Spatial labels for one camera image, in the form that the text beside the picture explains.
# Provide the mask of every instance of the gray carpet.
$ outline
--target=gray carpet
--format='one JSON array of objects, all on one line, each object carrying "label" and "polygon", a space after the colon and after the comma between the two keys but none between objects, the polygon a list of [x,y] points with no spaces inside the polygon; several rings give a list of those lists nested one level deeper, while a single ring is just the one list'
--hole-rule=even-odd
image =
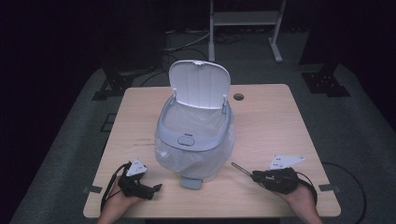
[{"label": "gray carpet", "polygon": [[[267,42],[269,34],[254,34],[231,45],[217,44],[216,63],[230,73],[232,84],[284,83],[300,109],[305,125],[331,183],[340,188],[336,193],[342,213],[325,218],[325,223],[355,223],[364,209],[361,183],[367,197],[367,210],[362,223],[394,223],[396,220],[396,135],[362,90],[356,76],[339,65],[335,77],[345,86],[350,97],[327,97],[312,94],[302,72],[318,71],[320,65],[300,66],[308,33],[281,33],[278,47],[284,59],[275,63]],[[189,43],[196,35],[173,34],[168,47]],[[163,56],[163,69],[176,59],[205,60],[206,42]],[[138,77],[133,86],[168,86],[166,73]],[[107,115],[117,113],[121,97],[92,101],[105,81],[99,69],[81,91],[62,129],[42,163],[34,182],[15,213],[12,223],[94,223],[82,214],[88,195],[84,187],[94,179],[109,133],[101,132]],[[144,223],[144,220],[121,219],[119,223]],[[281,218],[281,223],[301,223],[297,218]]]}]

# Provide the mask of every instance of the dark background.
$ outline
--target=dark background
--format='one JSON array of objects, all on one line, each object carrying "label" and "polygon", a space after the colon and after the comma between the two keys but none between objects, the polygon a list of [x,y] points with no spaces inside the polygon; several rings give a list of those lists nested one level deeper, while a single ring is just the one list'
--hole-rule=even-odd
[{"label": "dark background", "polygon": [[[163,31],[208,28],[209,1],[0,1],[1,222],[9,222],[80,90],[97,69],[158,66]],[[217,10],[274,1],[217,0]],[[353,71],[396,127],[392,1],[289,0],[282,32],[310,30],[301,64]]]}]

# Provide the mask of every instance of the hand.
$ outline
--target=hand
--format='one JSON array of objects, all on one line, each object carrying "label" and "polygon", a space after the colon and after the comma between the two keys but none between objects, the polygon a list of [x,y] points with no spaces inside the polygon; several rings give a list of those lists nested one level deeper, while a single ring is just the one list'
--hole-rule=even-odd
[{"label": "hand", "polygon": [[291,211],[306,224],[323,223],[315,205],[314,196],[306,186],[299,184],[297,189],[289,194],[274,192],[274,194],[285,200]]},{"label": "hand", "polygon": [[108,193],[107,201],[97,222],[98,224],[114,223],[122,217],[128,208],[143,201],[143,199],[137,197],[126,197],[122,191],[120,191],[119,179],[120,177],[117,176],[113,188]]}]

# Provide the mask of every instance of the flip-top lid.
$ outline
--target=flip-top lid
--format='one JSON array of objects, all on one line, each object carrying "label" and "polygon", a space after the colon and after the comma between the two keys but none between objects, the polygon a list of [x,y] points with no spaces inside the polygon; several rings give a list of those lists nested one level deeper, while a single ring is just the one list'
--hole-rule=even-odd
[{"label": "flip-top lid", "polygon": [[172,64],[169,80],[180,104],[206,109],[222,108],[231,85],[230,75],[224,67],[194,60]]}]

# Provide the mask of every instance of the white tag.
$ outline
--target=white tag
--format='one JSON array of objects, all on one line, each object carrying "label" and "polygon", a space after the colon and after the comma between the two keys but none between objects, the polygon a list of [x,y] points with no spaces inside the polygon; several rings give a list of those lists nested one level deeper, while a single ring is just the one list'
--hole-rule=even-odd
[{"label": "white tag", "polygon": [[134,160],[134,162],[132,162],[132,165],[129,168],[126,175],[131,176],[131,175],[143,174],[147,170],[148,170],[148,168],[146,168],[146,166],[143,165],[143,163],[139,159],[136,159],[136,160]]},{"label": "white tag", "polygon": [[288,155],[275,155],[271,164],[269,165],[270,170],[280,170],[291,167],[301,161],[305,161],[305,157],[302,156],[288,156]]}]

